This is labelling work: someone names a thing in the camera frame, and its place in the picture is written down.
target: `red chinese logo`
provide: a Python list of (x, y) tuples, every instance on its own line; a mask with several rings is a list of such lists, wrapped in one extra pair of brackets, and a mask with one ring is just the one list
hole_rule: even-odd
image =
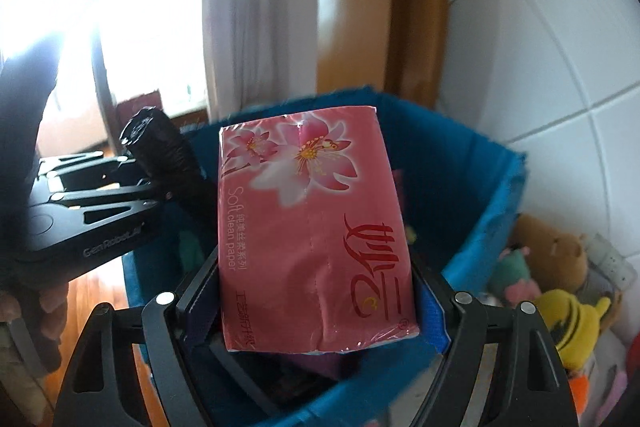
[[(347, 222), (346, 215), (344, 216), (344, 224), (347, 228), (347, 233), (344, 236), (344, 248), (368, 273), (368, 275), (364, 273), (356, 274), (351, 279), (351, 303), (353, 304), (353, 309), (358, 317), (366, 319), (372, 315), (372, 312), (366, 312), (367, 309), (376, 311), (378, 302), (382, 300), (385, 319), (389, 320), (385, 271), (393, 270), (399, 261), (392, 247), (392, 244), (396, 241), (392, 235), (394, 229), (384, 223), (351, 227)], [(376, 281), (378, 275), (380, 275), (380, 286)], [(401, 315), (400, 285), (397, 277), (393, 277), (393, 279), (396, 286), (396, 309), (398, 315)], [(362, 302), (358, 302), (356, 297), (356, 289), (360, 283), (369, 287), (373, 293), (373, 295), (363, 299)]]

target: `pink tissue pack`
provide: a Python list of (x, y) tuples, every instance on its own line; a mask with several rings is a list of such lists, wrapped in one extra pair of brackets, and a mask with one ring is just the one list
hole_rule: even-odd
[(373, 107), (220, 130), (226, 348), (349, 352), (418, 333), (398, 196)]

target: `blue storage basket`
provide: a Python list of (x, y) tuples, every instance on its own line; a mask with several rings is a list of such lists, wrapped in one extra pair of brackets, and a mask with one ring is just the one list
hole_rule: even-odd
[[(236, 114), (188, 135), (196, 156), (212, 178), (218, 171), (222, 126), (281, 114), (341, 105), (373, 105), (392, 169), (402, 169), (406, 221), (416, 232), (417, 250), (442, 271), (454, 289), (484, 288), (507, 242), (526, 178), (524, 156), (423, 107), (364, 87), (292, 100)], [(142, 305), (174, 289), (183, 273), (178, 230), (193, 223), (174, 204), (166, 206), (162, 237), (124, 259), (129, 304)], [(417, 307), (424, 288), (417, 288)], [(425, 330), (418, 312), (420, 327)], [(363, 353), (359, 372), (295, 413), (264, 419), (203, 349), (194, 375), (204, 406), (217, 425), (260, 427), (300, 425), (360, 426), (377, 416), (431, 362), (434, 347), (423, 335)]]

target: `window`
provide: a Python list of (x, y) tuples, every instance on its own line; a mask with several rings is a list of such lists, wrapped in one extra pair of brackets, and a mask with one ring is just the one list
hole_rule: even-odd
[(202, 0), (1, 0), (5, 58), (54, 30), (66, 40), (38, 136), (42, 155), (107, 138), (95, 91), (91, 35), (100, 41), (114, 103), (159, 90), (170, 116), (206, 107)]

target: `human hand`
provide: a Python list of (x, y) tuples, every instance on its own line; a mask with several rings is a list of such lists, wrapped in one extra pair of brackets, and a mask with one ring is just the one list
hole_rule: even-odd
[[(58, 340), (66, 325), (66, 296), (69, 285), (40, 292), (40, 307), (45, 312), (40, 325), (42, 334), (53, 341)], [(0, 292), (0, 322), (10, 322), (22, 316), (18, 300), (7, 292)]]

